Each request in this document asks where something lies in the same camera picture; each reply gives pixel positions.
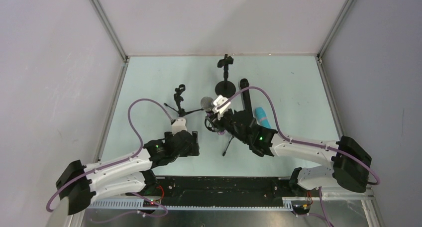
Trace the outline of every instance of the white tabletop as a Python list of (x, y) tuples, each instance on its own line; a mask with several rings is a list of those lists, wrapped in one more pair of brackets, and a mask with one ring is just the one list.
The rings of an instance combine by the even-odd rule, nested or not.
[[(237, 91), (240, 79), (264, 89), (272, 99), (285, 134), (319, 140), (338, 139), (325, 90), (315, 58), (312, 56), (233, 56), (229, 80)], [(182, 108), (200, 108), (204, 96), (215, 98), (215, 85), (223, 80), (217, 68), (222, 57), (131, 57), (118, 98), (102, 161), (114, 159), (139, 147), (139, 140), (129, 126), (127, 109), (136, 99), (150, 98), (176, 107), (174, 89), (186, 85)], [(257, 90), (251, 90), (252, 108), (263, 107), (275, 128), (270, 106)], [(241, 96), (232, 109), (242, 110)], [(169, 110), (173, 118), (177, 114)], [(230, 138), (219, 136), (204, 126), (204, 112), (186, 116), (188, 131), (199, 133), (200, 155), (180, 157), (167, 166), (154, 168), (156, 175), (178, 176), (290, 176), (296, 167), (317, 164), (292, 157), (258, 157), (248, 146), (234, 139), (225, 157), (222, 152)], [(132, 121), (144, 142), (164, 137), (170, 122), (155, 104), (140, 102), (132, 109)]]

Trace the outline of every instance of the white wall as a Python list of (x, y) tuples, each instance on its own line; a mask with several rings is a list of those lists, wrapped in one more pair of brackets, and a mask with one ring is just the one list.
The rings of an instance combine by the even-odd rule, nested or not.
[(316, 54), (346, 0), (101, 0), (129, 55)]
[(122, 65), (89, 0), (0, 0), (0, 226), (43, 227), (92, 162)]
[(323, 57), (348, 135), (372, 155), (389, 227), (421, 226), (422, 0), (358, 0)]

